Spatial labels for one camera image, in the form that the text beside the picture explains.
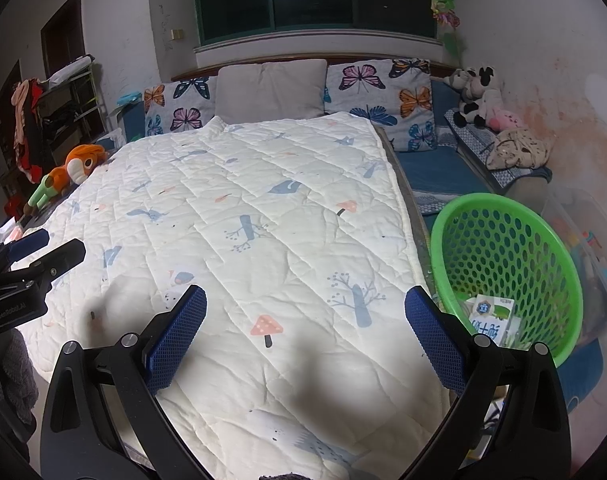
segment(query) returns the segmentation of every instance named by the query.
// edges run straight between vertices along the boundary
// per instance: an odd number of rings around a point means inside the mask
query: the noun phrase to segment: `hanging clothes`
[[[43,94],[36,79],[22,81],[10,99],[15,107],[15,160],[29,181],[41,181],[44,167],[44,146],[37,126],[36,107]]]

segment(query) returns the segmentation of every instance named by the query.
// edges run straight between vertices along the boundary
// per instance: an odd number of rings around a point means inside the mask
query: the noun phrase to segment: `orange butterfly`
[[[415,111],[417,106],[426,108],[426,110],[432,110],[432,102],[430,101],[430,88],[427,86],[422,87],[418,94],[413,94],[410,90],[402,90],[399,92],[399,99],[401,99],[401,118],[405,119]]]
[[[150,109],[150,105],[152,102],[156,102],[159,106],[165,106],[166,100],[164,99],[164,90],[166,89],[165,85],[158,85],[155,88],[147,88],[144,91],[144,108],[146,113]]]

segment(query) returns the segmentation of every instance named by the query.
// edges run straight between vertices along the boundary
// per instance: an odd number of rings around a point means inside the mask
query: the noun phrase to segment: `pillow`
[[[321,117],[326,68],[324,59],[225,66],[215,114],[228,124]]]
[[[445,119],[445,113],[452,108],[459,107],[461,94],[443,81],[432,81],[432,107],[435,114],[435,126],[450,128]]]
[[[396,152],[437,147],[430,65],[424,59],[384,59],[328,67],[325,110],[350,112],[381,124]]]
[[[197,77],[147,88],[146,137],[205,126],[215,116],[216,77]]]

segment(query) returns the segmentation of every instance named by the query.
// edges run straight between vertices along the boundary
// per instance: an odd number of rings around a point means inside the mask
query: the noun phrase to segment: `green plastic basket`
[[[477,294],[515,300],[519,348],[542,341],[559,366],[583,319],[581,284],[552,228],[514,200],[473,193],[446,205],[432,229],[430,258],[446,311],[475,333],[459,300]]]

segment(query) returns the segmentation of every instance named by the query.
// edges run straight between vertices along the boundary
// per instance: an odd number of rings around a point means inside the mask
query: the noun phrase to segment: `headboard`
[[[359,61],[366,61],[368,59],[391,59],[394,57],[401,56],[385,56],[382,54],[291,54],[284,56],[269,56],[269,57],[255,57],[253,59],[244,59],[239,61],[231,61],[228,63],[221,63],[217,65],[206,66],[203,68],[197,68],[179,74],[172,78],[172,81],[181,81],[184,79],[193,79],[196,77],[215,76],[219,73],[219,69],[222,67],[233,65],[233,64],[248,64],[248,63],[265,63],[269,61],[294,61],[296,59],[325,59],[328,65],[339,65],[344,63],[356,63]],[[435,77],[447,77],[456,70],[456,67],[446,65],[443,63],[431,61],[430,62],[430,75]]]

